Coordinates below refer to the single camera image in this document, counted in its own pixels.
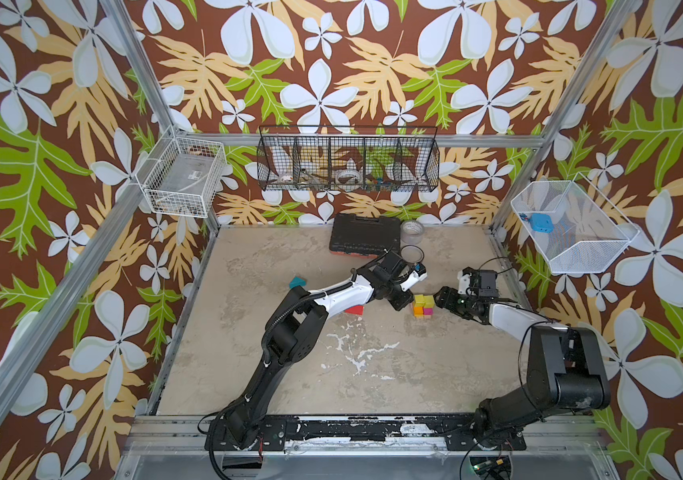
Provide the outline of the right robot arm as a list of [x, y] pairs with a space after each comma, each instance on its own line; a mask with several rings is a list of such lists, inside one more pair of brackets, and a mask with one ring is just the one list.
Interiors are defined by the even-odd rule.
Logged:
[[477, 445], [514, 444], [527, 426], [551, 416], [609, 407], [611, 388], [595, 332], [501, 297], [493, 270], [468, 267], [457, 280], [457, 288], [443, 286], [435, 294], [435, 306], [513, 336], [519, 340], [517, 355], [527, 353], [527, 363], [517, 366], [519, 387], [477, 406], [471, 422]]

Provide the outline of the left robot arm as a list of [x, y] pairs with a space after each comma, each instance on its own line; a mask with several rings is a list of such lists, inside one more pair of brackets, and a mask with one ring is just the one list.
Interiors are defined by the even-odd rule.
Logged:
[[427, 278], [427, 267], [387, 250], [346, 280], [317, 290], [292, 288], [268, 320], [262, 357], [243, 393], [210, 416], [207, 450], [225, 444], [246, 449], [259, 436], [270, 403], [289, 369], [316, 347], [327, 321], [347, 310], [385, 300], [399, 311], [415, 298], [411, 288]]

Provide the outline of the red rectangular block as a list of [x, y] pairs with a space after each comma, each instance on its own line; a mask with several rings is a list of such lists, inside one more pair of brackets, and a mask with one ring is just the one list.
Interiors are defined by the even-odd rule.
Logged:
[[365, 306], [358, 305], [358, 306], [353, 306], [353, 307], [347, 308], [345, 310], [345, 313], [349, 313], [351, 315], [363, 316], [363, 314], [365, 313]]

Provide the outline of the teal triangular block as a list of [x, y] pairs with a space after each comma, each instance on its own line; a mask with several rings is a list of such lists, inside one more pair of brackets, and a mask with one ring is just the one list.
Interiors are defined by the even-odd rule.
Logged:
[[307, 285], [307, 281], [304, 278], [301, 277], [294, 277], [289, 284], [289, 288], [293, 289], [296, 287], [305, 287]]

